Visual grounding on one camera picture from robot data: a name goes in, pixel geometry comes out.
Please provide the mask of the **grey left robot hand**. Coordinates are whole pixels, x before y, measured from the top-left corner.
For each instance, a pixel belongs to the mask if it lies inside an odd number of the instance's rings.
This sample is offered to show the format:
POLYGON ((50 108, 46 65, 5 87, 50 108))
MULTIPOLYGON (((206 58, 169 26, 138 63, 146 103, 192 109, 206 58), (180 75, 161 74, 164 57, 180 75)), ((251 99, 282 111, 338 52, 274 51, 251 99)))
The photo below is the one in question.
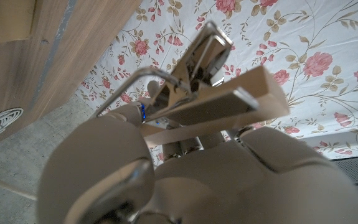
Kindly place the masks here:
POLYGON ((358 223, 358 189, 306 144, 259 128, 154 167, 139 125, 142 103, 77 127, 49 157, 37 199, 41 223, 358 223))

